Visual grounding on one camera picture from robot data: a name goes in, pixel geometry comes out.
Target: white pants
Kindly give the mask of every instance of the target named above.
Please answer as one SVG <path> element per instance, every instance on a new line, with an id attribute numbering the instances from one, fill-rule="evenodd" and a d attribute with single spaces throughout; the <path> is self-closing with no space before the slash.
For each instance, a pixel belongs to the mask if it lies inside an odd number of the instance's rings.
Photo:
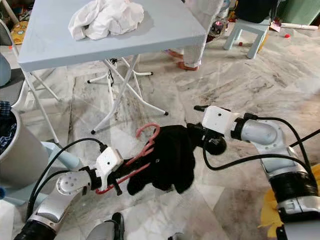
<path id="1" fill-rule="evenodd" d="M 205 50 L 207 35 L 217 14 L 223 6 L 224 0 L 186 0 L 185 5 L 192 15 L 198 20 L 206 31 L 201 45 L 191 45 L 185 48 L 171 49 L 183 54 L 183 62 L 186 67 L 196 68 L 201 64 L 201 58 Z"/>

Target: white cloth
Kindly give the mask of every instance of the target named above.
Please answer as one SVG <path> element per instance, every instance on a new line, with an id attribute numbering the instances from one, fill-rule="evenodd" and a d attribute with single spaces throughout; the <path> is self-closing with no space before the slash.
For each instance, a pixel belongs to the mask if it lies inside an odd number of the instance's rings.
<path id="1" fill-rule="evenodd" d="M 186 7 L 198 20 L 208 35 L 210 28 L 223 6 L 224 0 L 185 0 Z M 190 68 L 196 68 L 201 64 L 201 58 L 205 50 L 207 36 L 201 45 L 186 46 L 183 50 L 178 50 L 183 54 L 183 63 Z"/>
<path id="2" fill-rule="evenodd" d="M 73 14 L 68 29 L 75 40 L 93 40 L 135 30 L 144 19 L 144 9 L 129 0 L 93 0 Z"/>

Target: light blue table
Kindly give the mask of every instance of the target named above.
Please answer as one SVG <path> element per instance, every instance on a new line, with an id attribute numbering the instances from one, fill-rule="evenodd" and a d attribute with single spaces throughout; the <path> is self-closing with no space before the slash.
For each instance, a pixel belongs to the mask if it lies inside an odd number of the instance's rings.
<path id="1" fill-rule="evenodd" d="M 134 0 L 144 8 L 144 19 L 136 30 L 100 40 L 85 38 L 75 41 L 68 30 L 69 21 L 89 1 L 36 0 L 18 63 L 25 72 L 31 72 L 134 55 L 111 112 L 93 129 L 94 133 L 116 111 L 139 54 L 201 45 L 206 32 L 181 0 Z M 148 106 L 142 97 L 139 100 Z"/>

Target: plastic stool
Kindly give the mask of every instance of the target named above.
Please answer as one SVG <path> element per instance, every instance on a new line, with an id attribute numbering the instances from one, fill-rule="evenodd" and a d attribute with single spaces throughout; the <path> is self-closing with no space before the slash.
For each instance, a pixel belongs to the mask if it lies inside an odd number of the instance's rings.
<path id="1" fill-rule="evenodd" d="M 260 44 L 263 42 L 268 32 L 269 26 L 270 26 L 269 19 L 265 19 L 261 23 L 254 23 L 254 22 L 238 19 L 233 27 L 232 32 L 230 33 L 230 36 L 226 40 L 223 48 L 225 50 L 230 50 L 234 41 L 237 41 L 240 38 L 242 30 L 257 34 L 257 37 L 252 44 L 252 47 L 250 48 L 248 54 L 246 55 L 249 59 L 254 59 L 257 55 Z"/>

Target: light blue stool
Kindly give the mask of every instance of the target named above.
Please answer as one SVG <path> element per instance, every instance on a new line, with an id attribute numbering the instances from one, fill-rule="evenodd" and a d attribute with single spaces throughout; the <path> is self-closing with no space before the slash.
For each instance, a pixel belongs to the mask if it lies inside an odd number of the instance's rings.
<path id="1" fill-rule="evenodd" d="M 45 149 L 48 152 L 48 163 L 52 161 L 54 156 L 61 150 L 55 143 L 52 142 L 46 142 L 42 141 L 42 145 L 45 147 Z M 57 158 L 57 161 L 61 162 L 67 169 L 75 169 L 80 168 L 80 160 L 76 156 L 72 155 L 71 153 L 67 151 L 63 151 L 59 157 Z M 30 194 L 32 192 L 32 189 L 34 188 L 34 185 L 36 183 L 30 184 L 26 187 L 23 187 L 21 189 L 14 189 L 14 188 L 5 188 L 5 196 L 3 200 L 6 202 L 9 202 L 11 204 L 20 206 L 23 205 L 25 202 L 29 201 Z M 39 193 L 36 204 L 40 204 L 45 198 L 47 197 L 44 193 Z"/>
<path id="2" fill-rule="evenodd" d="M 244 21 L 238 19 L 233 27 L 230 36 L 226 40 L 223 48 L 225 50 L 230 50 L 234 41 L 237 41 L 240 38 L 242 30 L 257 34 L 256 39 L 254 40 L 252 47 L 250 48 L 248 54 L 246 55 L 249 59 L 254 59 L 257 55 L 258 49 L 265 39 L 265 36 L 268 32 L 270 26 L 270 20 L 265 19 L 261 23 L 254 23 L 250 21 Z"/>

